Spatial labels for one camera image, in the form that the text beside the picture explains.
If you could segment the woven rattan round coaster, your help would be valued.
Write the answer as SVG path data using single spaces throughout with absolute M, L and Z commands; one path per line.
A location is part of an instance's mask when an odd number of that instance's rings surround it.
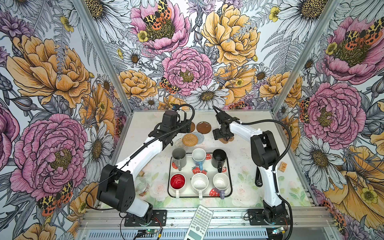
M 199 138 L 194 134 L 186 134 L 183 136 L 182 142 L 187 147 L 193 147 L 198 144 Z

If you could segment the blue grey fabric coaster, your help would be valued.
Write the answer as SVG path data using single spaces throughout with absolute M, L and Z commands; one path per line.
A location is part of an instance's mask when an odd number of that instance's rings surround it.
M 198 138 L 198 145 L 203 143 L 203 141 L 205 140 L 204 135 L 199 132 L 194 132 L 193 135 L 195 135 Z

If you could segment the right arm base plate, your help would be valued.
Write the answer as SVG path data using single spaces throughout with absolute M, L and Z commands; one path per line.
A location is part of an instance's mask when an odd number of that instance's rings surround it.
M 284 225 L 291 223 L 287 210 L 270 211 L 267 209 L 248 209 L 248 221 L 251 226 Z

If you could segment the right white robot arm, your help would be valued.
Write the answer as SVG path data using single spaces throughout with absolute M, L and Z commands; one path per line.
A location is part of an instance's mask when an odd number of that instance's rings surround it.
M 276 167 L 283 157 L 279 153 L 277 143 L 271 131 L 252 128 L 260 123 L 276 123 L 275 120 L 261 120 L 252 123 L 241 122 L 226 112 L 218 112 L 216 119 L 220 127 L 213 130 L 215 140 L 226 139 L 238 135 L 248 141 L 251 146 L 251 157 L 257 166 L 256 180 L 261 180 L 264 188 L 263 219 L 267 224 L 275 224 L 281 217 L 288 214 L 286 204 L 281 197 L 277 181 Z

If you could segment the brown round wooden coaster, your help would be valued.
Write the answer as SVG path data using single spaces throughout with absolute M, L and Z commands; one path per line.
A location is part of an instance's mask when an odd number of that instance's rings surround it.
M 208 134 L 212 130 L 212 126 L 208 122 L 199 122 L 196 126 L 196 130 L 201 134 Z

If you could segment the white woven round coaster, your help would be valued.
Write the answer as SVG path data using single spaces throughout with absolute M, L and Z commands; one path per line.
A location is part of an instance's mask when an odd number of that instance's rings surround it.
M 189 146 L 187 146 L 187 145 L 185 145 L 185 144 L 183 143 L 183 139 L 178 139 L 178 140 L 176 140 L 176 142 L 175 142 L 175 146 L 178 147 L 178 148 L 182 148 L 182 149 L 184 149 L 184 150 L 189 149 Z

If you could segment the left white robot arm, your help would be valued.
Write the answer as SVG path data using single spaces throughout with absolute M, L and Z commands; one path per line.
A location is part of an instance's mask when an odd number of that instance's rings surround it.
M 129 157 L 116 165 L 106 165 L 102 171 L 97 200 L 111 208 L 139 218 L 152 217 L 150 203 L 136 196 L 134 180 L 139 172 L 169 144 L 179 133 L 189 133 L 195 109 L 176 105 L 165 111 L 163 119 L 149 133 L 145 142 Z

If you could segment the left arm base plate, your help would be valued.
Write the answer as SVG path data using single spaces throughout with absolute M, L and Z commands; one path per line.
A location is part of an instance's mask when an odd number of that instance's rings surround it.
M 167 222 L 167 210 L 150 210 L 144 217 L 128 213 L 125 217 L 125 227 L 164 227 Z

